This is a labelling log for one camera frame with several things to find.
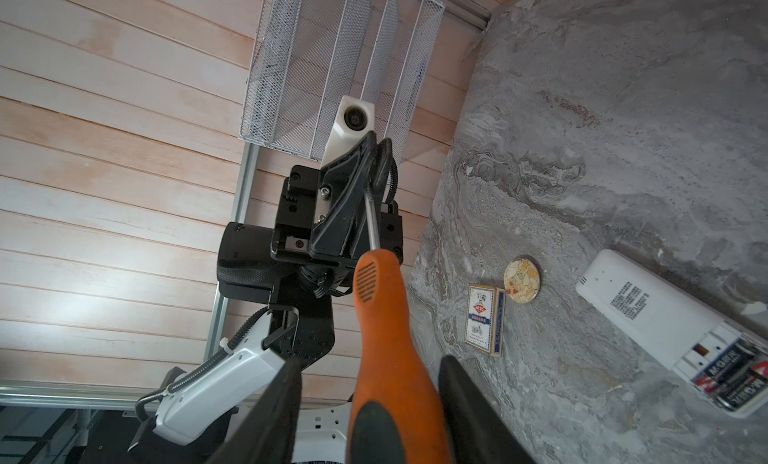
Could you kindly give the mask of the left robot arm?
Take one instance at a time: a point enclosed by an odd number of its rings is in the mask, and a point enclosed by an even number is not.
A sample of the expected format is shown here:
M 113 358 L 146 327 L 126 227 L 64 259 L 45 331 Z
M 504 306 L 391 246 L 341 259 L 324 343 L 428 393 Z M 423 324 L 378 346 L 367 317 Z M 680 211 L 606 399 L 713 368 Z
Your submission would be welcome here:
M 327 165 L 295 167 L 272 227 L 228 224 L 217 258 L 220 292 L 258 310 L 197 369 L 172 369 L 137 401 L 140 425 L 128 448 L 135 462 L 204 462 L 237 406 L 287 361 L 307 368 L 330 352 L 332 301 L 353 291 L 370 225 L 382 248 L 402 251 L 396 182 L 391 141 L 368 132 Z

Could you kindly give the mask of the white air conditioner remote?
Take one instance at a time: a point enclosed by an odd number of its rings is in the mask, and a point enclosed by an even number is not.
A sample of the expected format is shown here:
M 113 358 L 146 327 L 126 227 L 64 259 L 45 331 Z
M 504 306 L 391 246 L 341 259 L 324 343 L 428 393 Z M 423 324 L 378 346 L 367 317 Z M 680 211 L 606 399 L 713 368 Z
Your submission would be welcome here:
M 764 349 L 767 341 L 613 250 L 603 250 L 575 286 L 576 292 L 663 367 L 692 389 L 692 381 L 739 339 Z M 746 418 L 747 415 L 725 414 Z

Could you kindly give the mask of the orange handled screwdriver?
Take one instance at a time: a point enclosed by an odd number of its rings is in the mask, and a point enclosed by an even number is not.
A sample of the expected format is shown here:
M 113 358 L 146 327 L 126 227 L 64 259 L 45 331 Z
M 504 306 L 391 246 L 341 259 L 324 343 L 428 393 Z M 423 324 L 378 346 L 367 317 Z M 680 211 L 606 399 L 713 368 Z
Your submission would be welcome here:
M 451 463 L 437 390 L 410 331 L 400 263 L 381 247 L 380 206 L 364 192 L 370 250 L 354 273 L 362 357 L 350 414 L 349 463 Z

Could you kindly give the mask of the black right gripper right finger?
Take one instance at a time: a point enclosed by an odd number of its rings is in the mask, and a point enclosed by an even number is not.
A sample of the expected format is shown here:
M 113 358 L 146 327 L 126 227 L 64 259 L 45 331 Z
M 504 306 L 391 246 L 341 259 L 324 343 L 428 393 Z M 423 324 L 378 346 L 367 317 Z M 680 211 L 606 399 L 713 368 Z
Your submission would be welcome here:
M 533 463 L 454 356 L 440 362 L 438 391 L 456 463 Z

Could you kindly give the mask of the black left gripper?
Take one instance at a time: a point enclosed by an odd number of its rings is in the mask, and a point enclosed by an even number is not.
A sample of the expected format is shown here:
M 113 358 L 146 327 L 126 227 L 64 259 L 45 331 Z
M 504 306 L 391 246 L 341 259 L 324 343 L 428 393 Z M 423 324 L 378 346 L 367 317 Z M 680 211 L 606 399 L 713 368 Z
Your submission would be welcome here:
M 351 284 L 358 262 L 370 251 L 367 193 L 379 210 L 379 247 L 389 255 L 385 275 L 398 277 L 403 230 L 394 200 L 393 147 L 389 138 L 377 145 L 370 131 L 319 170 L 293 168 L 269 244 L 270 280 L 296 275 L 301 284 Z

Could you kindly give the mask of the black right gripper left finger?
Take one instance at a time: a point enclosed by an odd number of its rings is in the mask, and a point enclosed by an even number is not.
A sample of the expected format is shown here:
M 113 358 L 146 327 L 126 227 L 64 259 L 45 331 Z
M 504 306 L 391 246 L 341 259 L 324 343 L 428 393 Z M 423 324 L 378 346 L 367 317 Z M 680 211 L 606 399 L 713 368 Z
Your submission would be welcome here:
M 207 463 L 290 463 L 301 400 L 301 365 L 290 358 L 232 437 Z

